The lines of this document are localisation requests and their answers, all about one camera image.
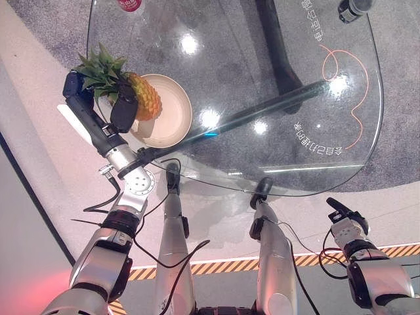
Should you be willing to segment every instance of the hazard stripe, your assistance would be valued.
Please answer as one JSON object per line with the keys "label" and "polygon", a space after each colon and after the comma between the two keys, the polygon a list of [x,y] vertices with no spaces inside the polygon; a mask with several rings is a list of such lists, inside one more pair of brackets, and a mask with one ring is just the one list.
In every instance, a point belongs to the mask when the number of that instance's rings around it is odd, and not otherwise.
{"label": "hazard stripe", "polygon": [[127,315],[123,305],[118,300],[110,303],[110,309],[113,315]]}
{"label": "hazard stripe", "polygon": [[[402,257],[420,254],[420,243],[409,245],[397,245],[381,248],[381,251],[386,253],[389,257]],[[327,255],[335,257],[341,262],[345,263],[346,259],[342,252],[328,251]],[[318,255],[295,255],[295,262],[297,266],[316,266],[319,264]],[[322,257],[322,264],[336,264],[335,259],[329,257]],[[239,272],[259,269],[259,260],[254,257],[248,259],[233,259],[227,261],[208,261],[202,263],[191,264],[192,274],[219,274],[222,272]],[[145,280],[154,279],[156,276],[156,268],[148,266],[147,268],[136,268],[131,270],[129,280]]]}

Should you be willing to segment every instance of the robotic hand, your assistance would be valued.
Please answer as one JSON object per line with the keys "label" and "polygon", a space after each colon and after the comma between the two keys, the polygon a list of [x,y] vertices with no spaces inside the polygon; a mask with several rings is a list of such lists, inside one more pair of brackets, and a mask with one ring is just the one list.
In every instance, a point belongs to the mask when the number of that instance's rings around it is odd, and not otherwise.
{"label": "robotic hand", "polygon": [[333,198],[327,202],[335,209],[328,215],[331,233],[348,261],[353,301],[374,315],[420,314],[420,299],[414,298],[410,277],[368,239],[367,220]]}
{"label": "robotic hand", "polygon": [[125,289],[133,262],[128,254],[155,184],[153,174],[138,164],[136,154],[118,135],[133,124],[137,110],[134,91],[123,89],[111,112],[111,123],[105,123],[93,110],[93,95],[82,91],[82,84],[79,73],[68,74],[63,91],[70,109],[67,118],[70,116],[73,126],[79,124],[79,133],[109,161],[104,172],[108,180],[114,179],[110,170],[115,169],[125,181],[125,189],[74,265],[69,290],[54,299],[42,315],[108,313],[108,303]]}

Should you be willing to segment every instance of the beige bowl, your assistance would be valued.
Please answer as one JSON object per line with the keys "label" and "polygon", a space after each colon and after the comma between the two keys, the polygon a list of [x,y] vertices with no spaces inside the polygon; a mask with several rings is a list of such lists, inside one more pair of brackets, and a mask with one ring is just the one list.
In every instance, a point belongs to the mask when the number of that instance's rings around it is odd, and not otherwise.
{"label": "beige bowl", "polygon": [[131,133],[154,148],[168,148],[180,142],[190,130],[191,102],[184,89],[170,77],[161,74],[142,75],[157,91],[162,111],[155,119],[135,120]]}

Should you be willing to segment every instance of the glass table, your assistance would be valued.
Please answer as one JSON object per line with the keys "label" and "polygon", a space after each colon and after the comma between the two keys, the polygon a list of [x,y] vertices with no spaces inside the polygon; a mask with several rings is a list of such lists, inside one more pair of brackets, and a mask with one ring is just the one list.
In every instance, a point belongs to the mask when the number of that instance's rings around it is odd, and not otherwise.
{"label": "glass table", "polygon": [[190,132],[167,149],[126,134],[139,157],[182,175],[252,192],[305,196],[353,177],[379,136],[383,90],[367,16],[339,20],[334,0],[143,0],[135,12],[94,0],[88,49],[103,43],[125,69],[177,81]]}

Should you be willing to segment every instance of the black cable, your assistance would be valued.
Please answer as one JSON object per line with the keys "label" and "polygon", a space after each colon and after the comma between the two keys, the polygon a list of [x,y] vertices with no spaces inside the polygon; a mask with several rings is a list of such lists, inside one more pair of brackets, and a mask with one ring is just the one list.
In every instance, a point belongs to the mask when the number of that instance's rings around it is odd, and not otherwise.
{"label": "black cable", "polygon": [[168,161],[177,161],[178,162],[178,164],[179,164],[179,174],[181,174],[181,161],[179,160],[179,159],[177,159],[176,157],[171,157],[170,159],[165,159],[165,160],[163,160],[163,161],[157,161],[158,163],[165,163],[165,162],[168,162]]}
{"label": "black cable", "polygon": [[155,211],[165,200],[166,198],[168,198],[169,193],[164,197],[164,199],[158,203],[157,206],[155,206],[152,210],[150,210],[149,212],[145,213],[142,217],[142,224],[140,225],[140,228],[138,228],[137,232],[136,232],[136,236],[138,233],[140,233],[140,231],[143,229],[144,226],[144,218],[147,217],[150,213],[152,213],[153,211]]}
{"label": "black cable", "polygon": [[[295,232],[295,230],[291,227],[291,225],[289,224],[289,223],[286,223],[286,222],[280,222],[280,223],[278,223],[278,225],[281,225],[281,224],[284,224],[284,225],[287,225],[289,228],[290,228],[290,230],[292,231],[292,233],[294,234],[294,236],[296,237],[296,240],[299,242],[299,244],[301,244],[302,245],[302,247],[303,248],[305,248],[307,251],[310,251],[312,254],[315,254],[315,255],[319,255],[319,254],[317,254],[317,253],[315,253],[315,251],[313,251],[313,250],[311,250],[311,249],[309,249],[309,248],[307,248],[303,243],[302,243],[302,241],[299,239],[299,237],[298,237],[298,235],[296,234],[296,232]],[[326,259],[328,259],[329,261],[335,261],[336,263],[339,263],[340,265],[342,264],[342,262],[337,258],[337,257],[333,257],[333,256],[329,256],[329,257],[325,257]]]}
{"label": "black cable", "polygon": [[323,248],[321,253],[318,256],[318,261],[320,263],[320,267],[321,269],[327,274],[327,276],[333,278],[333,279],[337,279],[337,280],[343,280],[343,279],[347,279],[347,276],[336,276],[334,274],[329,273],[326,268],[324,267],[324,265],[322,264],[322,255],[326,255],[325,252],[326,251],[334,251],[334,250],[340,250],[339,248],[334,248],[334,247],[328,247],[328,248]]}
{"label": "black cable", "polygon": [[318,309],[316,308],[314,302],[310,298],[308,291],[305,289],[305,286],[303,285],[301,276],[299,275],[299,271],[297,271],[297,266],[296,266],[296,262],[295,262],[295,256],[294,256],[294,253],[293,253],[293,245],[292,245],[292,243],[291,243],[291,241],[289,239],[287,239],[287,240],[289,241],[289,244],[290,244],[291,259],[293,261],[293,267],[295,269],[297,281],[299,281],[299,284],[301,285],[302,291],[303,291],[304,295],[306,296],[306,298],[308,299],[308,302],[311,305],[312,309],[314,310],[314,313],[316,315],[320,315],[320,313],[318,312]]}
{"label": "black cable", "polygon": [[[329,236],[330,234],[332,235],[332,231],[331,231],[331,229],[329,229],[329,230],[328,230],[327,234],[325,235],[324,241],[322,242],[322,249],[323,249],[323,250],[324,250],[324,248],[326,248],[326,242],[327,242],[328,236]],[[324,253],[324,257],[325,257],[326,259],[328,259],[328,257],[329,257],[329,258],[332,258],[332,259],[336,259],[336,260],[338,261],[338,263],[339,263],[341,266],[343,266],[344,268],[347,268],[346,264],[345,264],[345,263],[343,263],[342,261],[340,261],[338,258],[335,258],[335,257],[333,257],[333,256],[329,256],[328,254],[325,254],[325,253]]]}
{"label": "black cable", "polygon": [[116,192],[115,195],[112,196],[111,199],[99,203],[98,205],[93,205],[92,207],[88,207],[86,209],[83,210],[83,212],[97,212],[97,213],[108,213],[109,211],[106,210],[101,210],[101,209],[97,209],[99,207],[104,207],[105,205],[108,205],[109,203],[113,202],[115,199],[118,198],[119,193],[121,192],[121,188],[119,187],[116,179],[114,177],[110,177],[108,178],[109,182],[112,184],[112,186],[115,188]]}
{"label": "black cable", "polygon": [[164,314],[166,313],[166,311],[168,310],[169,305],[171,304],[171,301],[172,301],[173,293],[175,292],[175,288],[177,287],[177,284],[178,284],[179,278],[181,277],[181,274],[182,274],[182,272],[184,271],[184,269],[185,269],[186,265],[189,263],[189,261],[190,261],[190,259],[191,259],[192,255],[193,255],[193,254],[194,254],[197,250],[199,250],[199,249],[201,249],[202,247],[206,246],[208,243],[210,243],[210,241],[209,241],[209,240],[202,241],[200,244],[198,244],[198,245],[196,246],[196,248],[195,248],[195,249],[191,252],[191,254],[189,254],[189,255],[187,256],[187,257],[188,257],[188,258],[187,258],[187,260],[184,262],[183,266],[182,266],[182,267],[181,267],[181,269],[179,270],[178,275],[177,275],[177,277],[175,278],[175,281],[174,281],[174,283],[173,283],[173,285],[172,285],[171,292],[170,292],[170,294],[169,294],[169,296],[168,296],[168,301],[166,302],[165,307],[163,308],[163,310],[160,312],[160,314],[159,314],[159,315],[164,315]]}
{"label": "black cable", "polygon": [[160,264],[161,266],[165,267],[165,268],[175,268],[176,266],[180,265],[183,261],[185,261],[186,259],[191,258],[192,253],[188,254],[187,256],[185,256],[183,259],[181,259],[179,262],[177,262],[176,264],[164,264],[163,262],[161,262],[159,259],[157,259],[156,257],[154,257],[151,253],[149,253],[145,248],[143,248],[137,241],[136,238],[133,238],[133,242],[134,244],[141,249],[147,256],[149,256],[151,259],[153,259],[154,261],[156,261],[158,264]]}
{"label": "black cable", "polygon": [[76,221],[76,222],[94,224],[94,225],[97,225],[97,226],[102,226],[101,223],[96,223],[96,222],[91,222],[91,221],[86,221],[86,220],[79,220],[79,219],[70,219],[70,220],[71,221]]}

